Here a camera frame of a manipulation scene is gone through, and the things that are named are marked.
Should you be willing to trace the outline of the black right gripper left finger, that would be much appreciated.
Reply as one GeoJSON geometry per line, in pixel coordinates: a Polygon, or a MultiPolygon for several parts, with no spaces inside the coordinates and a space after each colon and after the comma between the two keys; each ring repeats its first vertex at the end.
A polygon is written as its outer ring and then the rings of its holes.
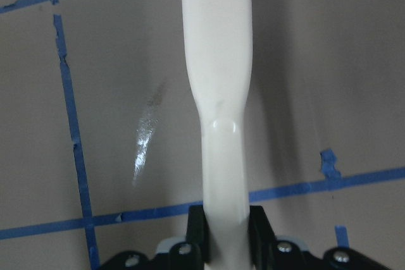
{"type": "Polygon", "coordinates": [[[199,247],[204,262],[210,261],[209,226],[203,205],[189,207],[185,239],[199,247]]]}

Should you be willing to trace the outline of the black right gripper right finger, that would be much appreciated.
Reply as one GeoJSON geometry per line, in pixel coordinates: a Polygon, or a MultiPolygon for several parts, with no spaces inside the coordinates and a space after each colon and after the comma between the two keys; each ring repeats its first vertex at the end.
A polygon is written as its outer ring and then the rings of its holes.
{"type": "Polygon", "coordinates": [[[277,239],[263,207],[250,206],[248,231],[252,263],[274,264],[273,246],[277,239]]]}

